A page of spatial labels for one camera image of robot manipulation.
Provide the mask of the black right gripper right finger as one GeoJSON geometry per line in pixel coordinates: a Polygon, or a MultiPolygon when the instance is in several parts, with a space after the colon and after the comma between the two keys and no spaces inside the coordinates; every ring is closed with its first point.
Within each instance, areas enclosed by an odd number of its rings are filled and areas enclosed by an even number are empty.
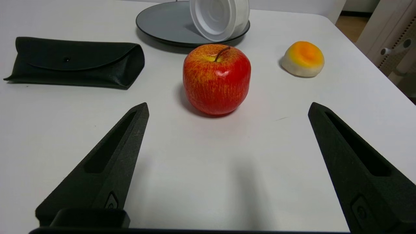
{"type": "Polygon", "coordinates": [[[414,234],[416,186],[324,105],[308,111],[352,234],[414,234]]]}

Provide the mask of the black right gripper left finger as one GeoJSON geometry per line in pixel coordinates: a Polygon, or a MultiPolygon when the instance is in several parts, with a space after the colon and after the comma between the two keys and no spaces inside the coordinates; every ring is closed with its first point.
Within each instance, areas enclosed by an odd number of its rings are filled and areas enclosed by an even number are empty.
{"type": "Polygon", "coordinates": [[[150,112],[131,108],[36,208],[40,226],[68,210],[123,209],[150,112]]]}

